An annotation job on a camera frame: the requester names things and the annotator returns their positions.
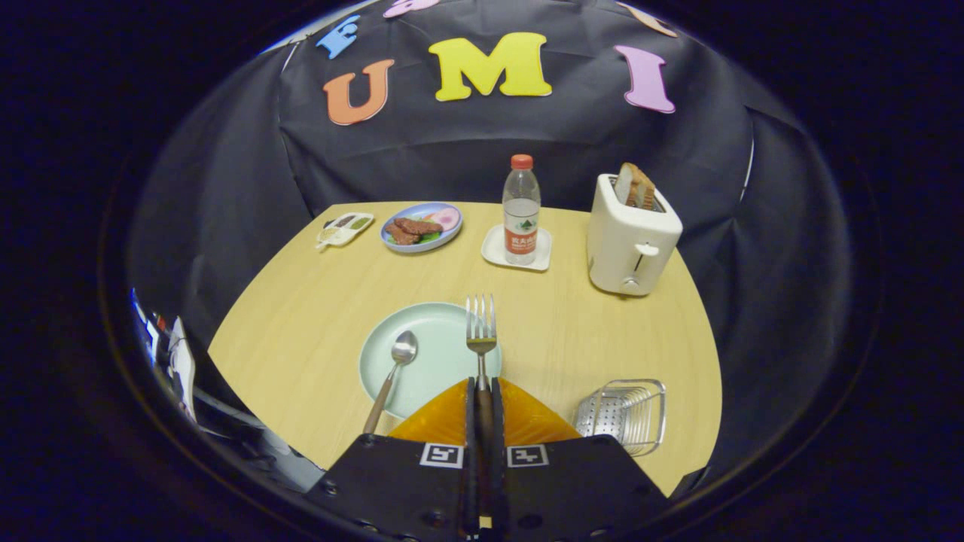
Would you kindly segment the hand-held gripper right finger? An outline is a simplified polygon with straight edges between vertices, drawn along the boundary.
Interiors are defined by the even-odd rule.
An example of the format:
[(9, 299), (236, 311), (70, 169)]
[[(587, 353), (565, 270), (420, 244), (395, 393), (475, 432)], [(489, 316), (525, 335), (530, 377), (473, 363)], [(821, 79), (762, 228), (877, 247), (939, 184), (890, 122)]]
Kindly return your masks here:
[(616, 541), (668, 511), (613, 436), (507, 446), (503, 388), (492, 384), (492, 541)]

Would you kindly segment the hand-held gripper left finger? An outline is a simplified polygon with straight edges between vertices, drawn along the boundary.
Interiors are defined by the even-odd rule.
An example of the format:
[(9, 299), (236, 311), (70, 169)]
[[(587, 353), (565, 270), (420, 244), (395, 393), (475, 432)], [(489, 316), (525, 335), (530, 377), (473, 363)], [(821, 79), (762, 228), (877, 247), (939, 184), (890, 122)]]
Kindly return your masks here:
[(348, 522), (345, 540), (471, 540), (480, 529), (474, 385), (473, 377), (457, 385), (461, 445), (359, 435), (307, 501)]

